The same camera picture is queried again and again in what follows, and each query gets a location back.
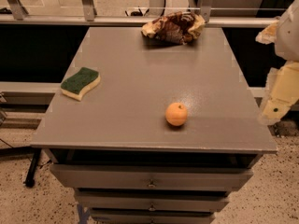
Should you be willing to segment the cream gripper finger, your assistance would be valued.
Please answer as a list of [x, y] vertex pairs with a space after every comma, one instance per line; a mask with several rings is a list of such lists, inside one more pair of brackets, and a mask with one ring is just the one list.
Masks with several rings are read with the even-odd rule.
[[255, 41], [265, 45], [275, 43], [277, 39], [277, 28], [277, 21], [271, 23], [257, 34], [257, 36], [255, 37]]
[[287, 61], [279, 69], [271, 68], [260, 104], [258, 121], [274, 125], [299, 101], [299, 63]]

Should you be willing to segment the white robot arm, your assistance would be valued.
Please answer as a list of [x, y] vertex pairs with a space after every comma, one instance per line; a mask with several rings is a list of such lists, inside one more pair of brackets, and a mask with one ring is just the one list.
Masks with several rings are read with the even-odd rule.
[[279, 69], [270, 69], [260, 104], [259, 121], [273, 125], [299, 100], [299, 0], [294, 0], [255, 40], [265, 45], [273, 43], [276, 55], [286, 61]]

